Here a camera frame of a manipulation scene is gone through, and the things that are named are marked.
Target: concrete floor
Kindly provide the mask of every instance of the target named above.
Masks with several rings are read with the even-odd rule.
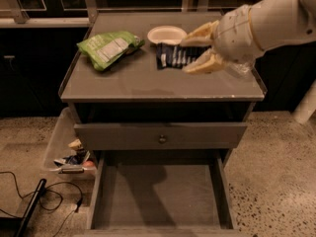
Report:
[[[0,172],[16,174],[22,195],[32,192],[40,178],[47,185],[64,181],[40,169],[56,121],[0,119]],[[301,125],[288,112],[252,113],[225,173],[241,232],[250,237],[316,236],[316,117]],[[83,204],[57,236],[72,236],[86,227],[93,182],[73,182],[83,190]],[[26,236],[53,236],[74,208],[76,189],[60,185],[54,190],[64,196],[61,207],[48,212],[38,205]],[[0,208],[21,215],[26,203],[17,196],[10,175],[0,175],[0,191]],[[42,203],[54,206],[57,197],[49,195]],[[7,235],[0,229],[2,236]]]

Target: electrical cord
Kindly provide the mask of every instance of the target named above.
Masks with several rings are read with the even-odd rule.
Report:
[[[17,194],[18,194],[18,196],[20,197],[20,199],[24,199],[24,198],[26,198],[26,197],[28,197],[28,196],[30,196],[30,195],[32,195],[32,194],[34,193],[34,192],[31,192],[31,193],[29,193],[29,194],[26,194],[26,195],[22,196],[22,195],[20,194],[20,191],[19,191],[19,187],[18,187],[18,182],[17,182],[16,175],[15,175],[13,172],[11,172],[11,171],[3,171],[3,172],[0,172],[0,174],[11,174],[11,175],[13,176],[14,182],[15,182],[15,186],[16,186],[16,190],[17,190]],[[44,195],[46,194],[46,192],[54,193],[54,194],[56,194],[56,195],[59,196],[60,201],[59,201],[59,203],[58,203],[57,206],[55,206],[55,207],[53,207],[53,208],[47,208],[47,207],[45,207],[45,206],[42,205],[42,202],[41,202],[41,200],[39,199],[39,205],[40,205],[40,207],[43,208],[44,210],[47,210],[47,211],[49,211],[49,212],[54,212],[54,211],[56,211],[57,209],[59,209],[59,207],[61,206],[61,204],[62,204],[62,202],[63,202],[63,196],[62,196],[60,193],[55,192],[55,191],[49,189],[49,188],[52,188],[52,187],[57,186],[57,185],[71,185],[71,186],[75,187],[75,188],[79,191],[79,193],[80,193],[80,198],[79,198],[79,200],[76,202],[76,205],[77,205],[76,208],[73,209],[73,210],[71,210],[70,213],[65,217],[65,219],[62,221],[62,224],[60,225],[58,231],[53,235],[53,237],[57,236],[57,234],[61,231],[61,229],[62,229],[64,223],[66,222],[66,220],[68,219],[68,217],[69,217],[72,213],[78,212],[79,207],[81,206],[82,201],[83,201],[83,193],[82,193],[82,191],[81,191],[81,189],[80,189],[79,186],[77,186],[77,185],[75,185],[75,184],[73,184],[73,183],[70,183],[70,182],[58,182],[58,183],[55,183],[55,184],[52,184],[52,185],[46,187],[45,190],[44,190],[44,192],[41,194],[41,196],[44,196]],[[23,217],[18,217],[18,216],[12,215],[12,214],[10,214],[10,213],[4,211],[4,210],[1,209],[1,208],[0,208],[0,211],[2,211],[3,213],[5,213],[5,214],[7,214],[7,215],[9,215],[9,216],[11,216],[11,217],[14,217],[14,218],[23,218]]]

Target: white bowl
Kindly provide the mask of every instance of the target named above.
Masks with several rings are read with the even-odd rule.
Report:
[[[187,33],[181,28],[173,26],[161,26],[152,29],[148,33],[148,39],[153,43],[164,42],[168,44],[179,44]]]

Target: black cabinet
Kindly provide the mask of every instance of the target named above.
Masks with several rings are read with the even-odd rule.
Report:
[[[86,32],[0,30],[0,117],[58,116],[65,106],[58,89]]]
[[[283,46],[259,58],[256,68],[267,89],[255,111],[294,111],[316,79],[316,42]]]

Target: open drawer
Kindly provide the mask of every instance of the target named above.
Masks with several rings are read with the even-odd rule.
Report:
[[[244,122],[85,123],[75,131],[89,150],[237,147]]]
[[[101,155],[81,236],[244,236],[236,229],[222,162],[109,166]]]
[[[69,108],[63,109],[45,149],[41,171],[44,174],[56,174],[58,177],[67,181],[93,180],[97,172],[96,166],[64,165],[57,167],[54,163],[55,159],[75,155],[75,151],[68,147],[68,144],[77,138],[73,126],[74,120]]]

